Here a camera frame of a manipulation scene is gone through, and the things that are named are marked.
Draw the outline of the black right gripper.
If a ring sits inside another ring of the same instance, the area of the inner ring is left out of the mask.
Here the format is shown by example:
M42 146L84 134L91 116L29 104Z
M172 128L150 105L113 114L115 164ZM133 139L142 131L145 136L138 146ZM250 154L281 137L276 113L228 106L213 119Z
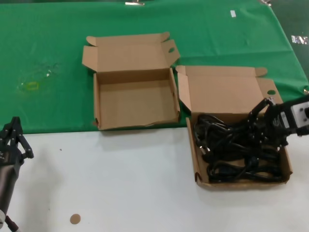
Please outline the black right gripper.
M292 110L296 105L298 105L296 102L275 104L272 97L264 98L259 102L248 114L248 123L253 123L252 144L262 144L266 136L272 146L287 146L288 136L292 134L299 136L299 128ZM266 108L263 116L264 123L254 123L264 108Z

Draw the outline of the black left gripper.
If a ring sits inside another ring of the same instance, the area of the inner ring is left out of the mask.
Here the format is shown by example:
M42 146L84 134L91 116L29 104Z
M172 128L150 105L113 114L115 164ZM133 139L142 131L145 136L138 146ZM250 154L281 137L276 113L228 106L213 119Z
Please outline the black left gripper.
M18 148L19 144L25 151L23 154ZM23 135L20 118L13 117L11 122L5 124L0 131L0 169L16 165L20 167L26 158L32 159L34 154Z

